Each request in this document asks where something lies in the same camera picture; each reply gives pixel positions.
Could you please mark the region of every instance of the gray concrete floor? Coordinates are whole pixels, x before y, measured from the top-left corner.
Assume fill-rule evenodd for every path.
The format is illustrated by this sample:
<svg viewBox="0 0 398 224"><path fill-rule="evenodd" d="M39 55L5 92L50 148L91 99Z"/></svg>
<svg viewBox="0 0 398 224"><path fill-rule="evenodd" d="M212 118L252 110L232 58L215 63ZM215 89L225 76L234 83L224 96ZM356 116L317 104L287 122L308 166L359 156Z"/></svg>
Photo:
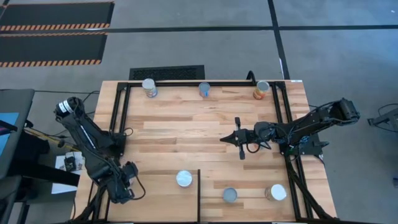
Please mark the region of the gray concrete floor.
<svg viewBox="0 0 398 224"><path fill-rule="evenodd" d="M11 0L54 2L56 0ZM63 2L82 2L64 0ZM398 24L395 0L274 0L280 26ZM111 28L271 25L267 1L116 0ZM320 133L336 211L344 220L396 223L397 136L371 128L366 118L398 103L398 30L283 31L291 79L304 81L313 105L346 97L362 119L354 126ZM272 31L110 34L98 66L0 68L0 88L93 91L103 80L126 80L134 67L205 65L209 79L240 79L253 70L258 79L281 79ZM36 93L29 119L48 133L62 130L54 105L71 95ZM97 96L87 101L93 110ZM27 223L68 219L73 194L50 195L31 206ZM16 204L15 223L19 205Z"/></svg>

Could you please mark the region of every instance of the wooden table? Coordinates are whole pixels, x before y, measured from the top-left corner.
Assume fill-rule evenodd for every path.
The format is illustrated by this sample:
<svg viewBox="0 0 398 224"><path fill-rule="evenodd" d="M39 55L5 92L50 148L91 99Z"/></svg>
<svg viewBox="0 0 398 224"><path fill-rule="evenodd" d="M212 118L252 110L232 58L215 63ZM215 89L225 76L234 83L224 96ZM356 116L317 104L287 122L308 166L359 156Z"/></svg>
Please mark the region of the wooden table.
<svg viewBox="0 0 398 224"><path fill-rule="evenodd" d="M293 119L297 119L309 111L304 86L302 82L285 82ZM109 129L117 83L103 82L99 94L94 122L104 130ZM245 86L214 86L208 98L202 98L197 87L160 87L158 91L158 96L148 98L142 88L132 88L126 120L126 127L133 128L134 134L127 138L122 164L137 164L147 195L124 205L111 203L108 220L195 222L197 169L201 170L201 221L295 220L290 192L281 202L270 202L264 197L264 189L272 184L282 184L289 191L278 145L271 144L272 150L262 149L256 154L246 152L246 160L241 161L238 148L219 141L235 130L235 116L241 118L242 128L248 129L253 129L257 121L277 122L271 92L263 100L255 100L253 87ZM279 99L284 112L280 94ZM302 156L302 160L309 191L326 212L336 216L323 164L313 156ZM193 185L187 189L180 188L175 181L176 173L182 169L194 174ZM90 187L90 178L82 173L76 193L77 215L87 205ZM235 203L223 201L223 190L227 187L238 191ZM142 194L137 182L133 191L136 197ZM298 197L305 217L299 190ZM105 206L99 217L104 214Z"/></svg>

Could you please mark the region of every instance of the butcher block tabletop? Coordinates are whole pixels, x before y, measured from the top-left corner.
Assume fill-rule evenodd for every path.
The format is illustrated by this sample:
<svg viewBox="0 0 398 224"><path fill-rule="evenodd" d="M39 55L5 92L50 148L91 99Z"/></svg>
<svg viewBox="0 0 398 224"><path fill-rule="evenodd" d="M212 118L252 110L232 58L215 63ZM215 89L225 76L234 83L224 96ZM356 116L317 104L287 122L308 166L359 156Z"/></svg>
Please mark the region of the butcher block tabletop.
<svg viewBox="0 0 398 224"><path fill-rule="evenodd" d="M105 81L101 87L94 122L103 130L109 129L118 82ZM309 107L303 83L282 82L286 84L293 119L307 114ZM269 91L264 99L256 100L253 90L252 86L213 86L209 97L203 98L197 87L158 87L158 95L148 98L141 87L132 87L126 127L134 132L127 137L121 164L127 161L136 163L146 196L123 205L110 203L108 220L197 221L197 170L200 169L201 221L294 221L285 161L279 154L278 145L271 143L271 150L261 149L255 154L246 151L246 159L242 161L237 147L220 142L220 138L236 129L234 118L237 116L241 119L242 128L247 129L253 129L258 121L277 122L272 92ZM124 92L120 100L118 122ZM281 92L279 100L286 122ZM325 211L335 217L323 164L314 156L301 158L309 191ZM180 170L189 170L193 174L193 183L188 188L177 185L175 176ZM271 202L265 198L265 188L273 184L282 184L286 188L285 200ZM235 203L223 200L223 191L228 187L235 188L238 193ZM76 215L87 206L90 189L91 180L83 172L75 199ZM143 194L136 179L132 189L136 197ZM300 210L305 217L302 194L297 190ZM105 217L106 201L105 193L100 218Z"/></svg>

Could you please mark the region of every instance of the black floor mat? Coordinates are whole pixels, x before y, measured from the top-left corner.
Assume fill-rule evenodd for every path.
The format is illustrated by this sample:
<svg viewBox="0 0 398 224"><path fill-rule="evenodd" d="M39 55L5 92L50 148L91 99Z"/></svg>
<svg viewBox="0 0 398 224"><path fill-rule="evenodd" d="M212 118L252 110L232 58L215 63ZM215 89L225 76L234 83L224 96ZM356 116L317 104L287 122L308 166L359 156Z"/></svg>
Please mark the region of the black floor mat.
<svg viewBox="0 0 398 224"><path fill-rule="evenodd" d="M10 4L0 19L0 30L105 28L113 8L113 2Z"/></svg>
<svg viewBox="0 0 398 224"><path fill-rule="evenodd" d="M97 65L107 33L0 35L0 67Z"/></svg>
<svg viewBox="0 0 398 224"><path fill-rule="evenodd" d="M204 65L130 68L130 80L205 80Z"/></svg>

